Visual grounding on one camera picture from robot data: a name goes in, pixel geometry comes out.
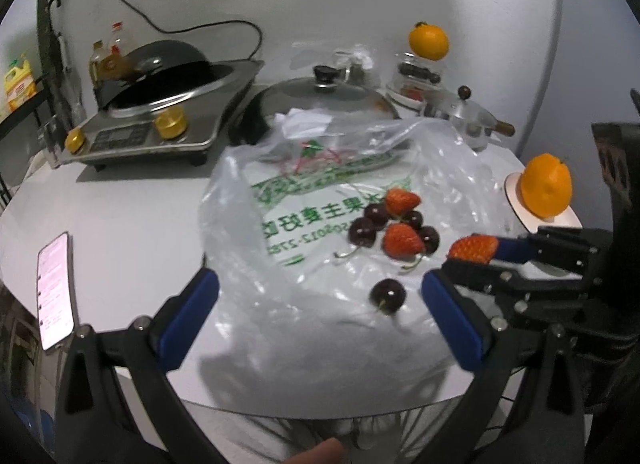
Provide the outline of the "fingertip at bottom edge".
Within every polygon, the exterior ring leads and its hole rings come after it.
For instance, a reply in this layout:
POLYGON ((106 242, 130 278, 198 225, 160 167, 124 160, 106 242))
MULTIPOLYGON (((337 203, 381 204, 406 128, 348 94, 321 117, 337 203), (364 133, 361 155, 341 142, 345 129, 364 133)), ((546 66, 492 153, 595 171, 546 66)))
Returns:
POLYGON ((291 456, 283 464, 340 464, 343 453, 343 445, 336 438, 330 438, 312 449, 291 456))

